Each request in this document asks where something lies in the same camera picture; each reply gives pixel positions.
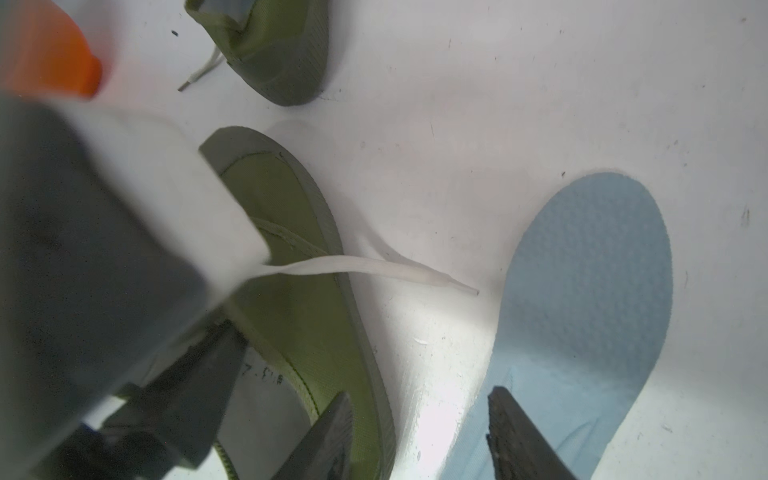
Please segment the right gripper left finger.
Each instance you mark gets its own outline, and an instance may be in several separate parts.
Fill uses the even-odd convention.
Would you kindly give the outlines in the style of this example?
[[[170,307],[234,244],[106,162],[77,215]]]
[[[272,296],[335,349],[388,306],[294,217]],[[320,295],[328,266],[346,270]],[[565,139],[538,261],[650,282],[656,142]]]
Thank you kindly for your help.
[[[338,393],[289,455],[274,480],[346,480],[351,475],[353,408]]]

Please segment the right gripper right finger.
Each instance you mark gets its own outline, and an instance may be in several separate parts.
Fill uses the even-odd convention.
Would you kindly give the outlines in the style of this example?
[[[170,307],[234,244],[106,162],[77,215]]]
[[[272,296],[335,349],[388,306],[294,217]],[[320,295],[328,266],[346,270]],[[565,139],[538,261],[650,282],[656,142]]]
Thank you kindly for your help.
[[[496,480],[575,480],[508,389],[488,395],[486,435]]]

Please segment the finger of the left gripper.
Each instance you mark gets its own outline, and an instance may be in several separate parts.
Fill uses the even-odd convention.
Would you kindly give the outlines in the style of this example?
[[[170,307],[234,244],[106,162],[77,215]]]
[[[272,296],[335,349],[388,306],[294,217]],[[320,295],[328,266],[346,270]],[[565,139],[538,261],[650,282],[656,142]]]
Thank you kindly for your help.
[[[211,328],[135,391],[101,428],[80,425],[35,469],[38,479],[162,479],[198,468],[220,429],[247,342],[230,323]]]

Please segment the green shoe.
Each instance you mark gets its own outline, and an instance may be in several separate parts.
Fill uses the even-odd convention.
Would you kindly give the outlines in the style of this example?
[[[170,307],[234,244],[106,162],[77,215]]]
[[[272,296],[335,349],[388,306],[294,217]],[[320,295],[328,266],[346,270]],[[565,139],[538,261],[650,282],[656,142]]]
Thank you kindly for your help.
[[[303,105],[319,94],[329,49],[328,1],[187,1],[184,9],[214,50],[179,91],[225,62],[276,105]]]
[[[265,240],[270,257],[206,319],[248,340],[240,379],[212,446],[228,479],[273,479],[333,398],[353,408],[349,479],[386,479],[397,430],[350,277],[457,287],[427,266],[347,255],[331,210],[302,163],[255,130],[230,126],[200,146]]]

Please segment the blue insole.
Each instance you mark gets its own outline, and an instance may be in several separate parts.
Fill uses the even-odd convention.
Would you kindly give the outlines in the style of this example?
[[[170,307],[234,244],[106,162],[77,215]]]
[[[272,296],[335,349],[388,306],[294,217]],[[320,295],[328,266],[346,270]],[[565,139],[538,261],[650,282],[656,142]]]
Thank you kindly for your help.
[[[655,367],[672,303],[670,240],[649,191],[611,172],[560,190],[514,252],[484,382],[443,477],[493,477],[488,397],[500,386],[590,478]]]

